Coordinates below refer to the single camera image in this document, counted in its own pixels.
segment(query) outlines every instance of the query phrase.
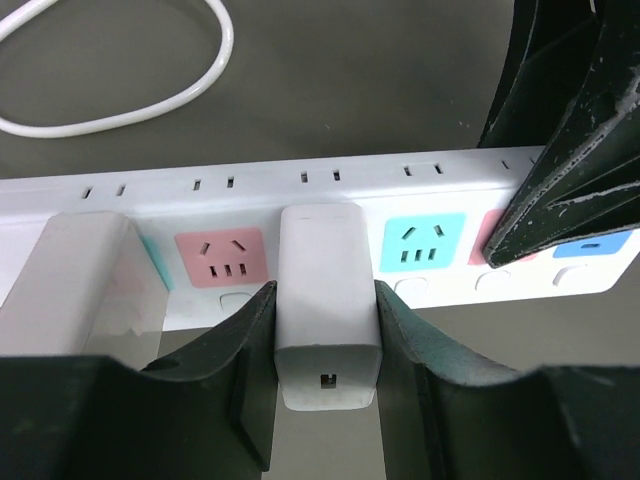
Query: black plastic part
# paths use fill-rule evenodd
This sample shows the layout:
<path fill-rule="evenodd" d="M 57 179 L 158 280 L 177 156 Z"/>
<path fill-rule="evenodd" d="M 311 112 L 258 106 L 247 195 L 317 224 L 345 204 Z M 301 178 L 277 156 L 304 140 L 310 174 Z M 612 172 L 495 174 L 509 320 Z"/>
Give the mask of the black plastic part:
<path fill-rule="evenodd" d="M 144 372 L 107 357 L 0 360 L 0 478 L 258 480 L 277 377 L 275 282 Z"/>
<path fill-rule="evenodd" d="M 516 0 L 481 147 L 546 145 L 489 239 L 498 267 L 640 225 L 640 3 Z"/>
<path fill-rule="evenodd" d="M 387 480 L 640 478 L 640 369 L 520 374 L 376 290 Z"/>

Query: plug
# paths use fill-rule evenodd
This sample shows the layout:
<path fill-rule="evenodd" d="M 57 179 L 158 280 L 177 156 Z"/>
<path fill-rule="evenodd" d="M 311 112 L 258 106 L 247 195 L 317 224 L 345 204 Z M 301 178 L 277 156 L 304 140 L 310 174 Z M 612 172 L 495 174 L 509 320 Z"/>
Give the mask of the plug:
<path fill-rule="evenodd" d="M 2 309 L 0 356 L 155 360 L 169 292 L 135 225 L 114 212 L 51 217 Z"/>
<path fill-rule="evenodd" d="M 286 208 L 275 364 L 292 410 L 371 404 L 382 345 L 367 226 L 354 204 Z"/>

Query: switch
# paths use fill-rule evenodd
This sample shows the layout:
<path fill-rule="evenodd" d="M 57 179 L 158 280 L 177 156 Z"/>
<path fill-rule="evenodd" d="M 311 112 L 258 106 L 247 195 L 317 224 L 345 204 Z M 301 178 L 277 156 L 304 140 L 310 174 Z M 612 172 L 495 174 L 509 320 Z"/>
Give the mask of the switch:
<path fill-rule="evenodd" d="M 589 287 L 591 284 L 591 269 L 587 265 L 565 267 L 558 272 L 553 284 L 556 287 Z"/>
<path fill-rule="evenodd" d="M 507 270 L 498 270 L 496 272 L 485 273 L 480 275 L 476 282 L 476 292 L 495 292 L 503 290 L 511 285 L 511 273 Z"/>
<path fill-rule="evenodd" d="M 244 307 L 251 299 L 248 293 L 225 293 L 220 297 L 220 305 L 225 315 L 231 316 Z"/>
<path fill-rule="evenodd" d="M 394 291 L 404 303 L 413 306 L 424 303 L 427 295 L 427 286 L 427 281 L 422 277 L 408 278 L 396 283 Z"/>

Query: blue outlet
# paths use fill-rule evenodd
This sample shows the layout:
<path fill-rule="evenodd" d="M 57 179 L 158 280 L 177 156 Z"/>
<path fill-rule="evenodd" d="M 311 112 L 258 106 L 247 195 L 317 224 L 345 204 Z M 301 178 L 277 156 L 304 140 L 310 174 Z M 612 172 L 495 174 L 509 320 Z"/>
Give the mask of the blue outlet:
<path fill-rule="evenodd" d="M 453 262 L 464 221 L 464 213 L 392 218 L 384 229 L 380 271 L 448 267 Z"/>
<path fill-rule="evenodd" d="M 156 242 L 153 241 L 151 237 L 141 237 L 142 244 L 144 248 L 147 250 L 151 261 L 158 270 L 158 274 L 162 281 L 164 282 L 164 286 L 167 287 L 167 290 L 173 290 L 173 279 L 171 278 L 171 274 L 169 273 L 169 267 L 167 267 L 164 258 L 162 258 L 162 254 L 160 253 L 160 249 Z"/>
<path fill-rule="evenodd" d="M 577 242 L 565 243 L 556 248 L 553 258 L 612 255 L 624 246 L 631 232 L 618 232 Z"/>

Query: power adapter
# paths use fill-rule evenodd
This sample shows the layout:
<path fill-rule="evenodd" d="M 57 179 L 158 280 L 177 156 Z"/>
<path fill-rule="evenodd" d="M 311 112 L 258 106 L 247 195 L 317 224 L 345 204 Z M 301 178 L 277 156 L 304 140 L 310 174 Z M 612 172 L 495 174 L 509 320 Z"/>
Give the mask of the power adapter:
<path fill-rule="evenodd" d="M 276 305 L 275 364 L 286 406 L 316 411 L 370 405 L 382 344 L 359 206 L 283 211 Z"/>
<path fill-rule="evenodd" d="M 122 214 L 47 222 L 0 309 L 0 356 L 111 355 L 155 360 L 169 291 Z"/>

